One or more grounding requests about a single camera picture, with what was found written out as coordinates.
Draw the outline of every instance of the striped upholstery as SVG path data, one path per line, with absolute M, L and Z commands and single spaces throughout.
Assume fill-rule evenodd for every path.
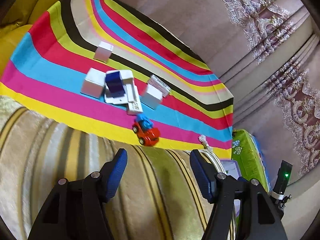
M 101 40 L 115 46 L 106 64 L 93 60 Z M 125 107 L 80 93 L 90 67 L 131 69 L 140 94 L 153 73 L 171 87 L 156 111 L 143 106 L 161 132 L 157 147 L 201 148 L 198 136 L 204 134 L 220 158 L 230 158 L 231 93 L 185 44 L 117 0 L 55 3 L 13 53 L 0 94 L 74 129 L 138 144 Z
M 83 179 L 119 148 L 128 164 L 116 196 L 105 205 L 116 240 L 201 239 L 212 210 L 200 194 L 189 152 L 134 146 L 55 122 L 0 97 L 0 215 L 18 239 L 59 178 Z M 203 153 L 219 171 L 214 155 Z M 234 239 L 235 220 L 230 225 Z

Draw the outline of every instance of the silver bolt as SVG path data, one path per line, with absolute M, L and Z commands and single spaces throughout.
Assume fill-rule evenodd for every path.
M 252 179 L 251 183 L 255 186 L 259 185 L 259 181 L 257 179 Z
M 218 173 L 217 177 L 218 179 L 225 179 L 227 176 L 224 173 Z
M 66 179 L 59 179 L 58 184 L 59 185 L 64 185 L 67 182 Z
M 100 176 L 100 172 L 98 172 L 98 171 L 91 173 L 91 177 L 93 177 L 94 179 L 98 178 L 99 176 Z

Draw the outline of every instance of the red toy car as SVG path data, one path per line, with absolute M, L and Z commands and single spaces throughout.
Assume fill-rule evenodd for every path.
M 138 122 L 134 122 L 132 130 L 137 134 L 139 143 L 144 146 L 153 146 L 159 141 L 160 131 L 158 128 L 151 128 L 143 131 Z

